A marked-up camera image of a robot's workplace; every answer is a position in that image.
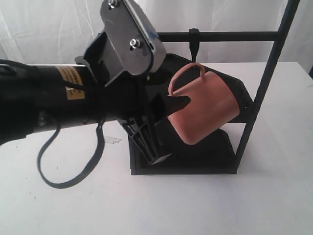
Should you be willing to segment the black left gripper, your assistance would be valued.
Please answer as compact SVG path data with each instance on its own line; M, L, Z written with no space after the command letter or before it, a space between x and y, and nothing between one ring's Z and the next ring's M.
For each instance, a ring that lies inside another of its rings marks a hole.
M97 120L120 120L119 124L147 163L160 163L171 156L171 152L161 144L155 126L145 115L150 112L152 121L156 123L185 108L191 98L161 93L157 93L152 99L148 98L148 86L161 85L169 78L169 73L165 70L153 73L150 80L124 71L113 82L109 82L111 66L100 59L104 55L110 62L113 61L113 57L104 52L107 45L109 40L106 33L102 32L93 40L85 54L75 59L83 83L81 91L85 93L84 101L87 102L85 110L91 118Z

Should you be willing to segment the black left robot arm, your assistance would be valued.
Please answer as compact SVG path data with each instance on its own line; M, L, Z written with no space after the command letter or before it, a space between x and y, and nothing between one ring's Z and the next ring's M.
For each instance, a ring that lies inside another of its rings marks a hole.
M149 99L146 87L160 85L169 72L160 69L151 80L122 72L109 83L102 61L109 44L100 33L77 57L74 66L31 66L15 61L0 62L0 142L27 135L104 121L146 116L152 123L183 109L187 96L157 93Z

